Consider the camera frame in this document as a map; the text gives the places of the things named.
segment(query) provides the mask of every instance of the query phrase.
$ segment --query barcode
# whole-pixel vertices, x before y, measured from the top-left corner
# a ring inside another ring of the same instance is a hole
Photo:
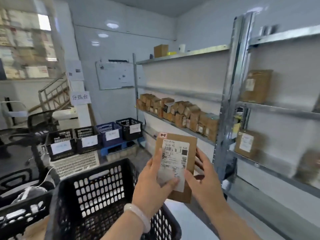
[[[187,158],[183,156],[181,163],[182,163],[182,167],[183,167],[183,168],[186,168]]]

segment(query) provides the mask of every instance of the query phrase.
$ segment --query red and white sticker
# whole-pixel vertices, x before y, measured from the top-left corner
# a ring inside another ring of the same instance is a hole
[[[165,132],[159,132],[159,138],[163,138],[163,139],[166,139],[167,138],[167,134],[168,133],[165,133]]]

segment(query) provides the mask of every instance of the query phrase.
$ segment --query staircase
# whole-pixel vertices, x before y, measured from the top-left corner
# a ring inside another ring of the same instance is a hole
[[[47,111],[61,110],[70,106],[69,84],[66,73],[39,90],[38,95],[40,104],[29,109],[29,113],[40,108],[42,111]]]

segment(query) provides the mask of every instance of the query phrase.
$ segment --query hand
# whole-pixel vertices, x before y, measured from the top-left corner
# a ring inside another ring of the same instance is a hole
[[[161,164],[162,149],[151,158],[139,175],[133,192],[132,204],[137,206],[151,219],[163,205],[166,198],[179,182],[178,178],[168,181],[163,187],[157,183],[157,174]]]
[[[228,205],[223,197],[218,174],[214,170],[209,158],[199,148],[197,148],[196,156],[202,162],[203,167],[198,163],[196,165],[201,169],[203,168],[204,175],[197,175],[195,178],[188,170],[185,170],[184,177],[192,190],[192,195],[209,218],[211,218],[213,214],[226,209]]]

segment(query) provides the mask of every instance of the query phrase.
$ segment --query whiteboard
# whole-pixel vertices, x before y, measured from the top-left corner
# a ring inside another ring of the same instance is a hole
[[[127,62],[96,62],[100,90],[134,86],[134,65]]]

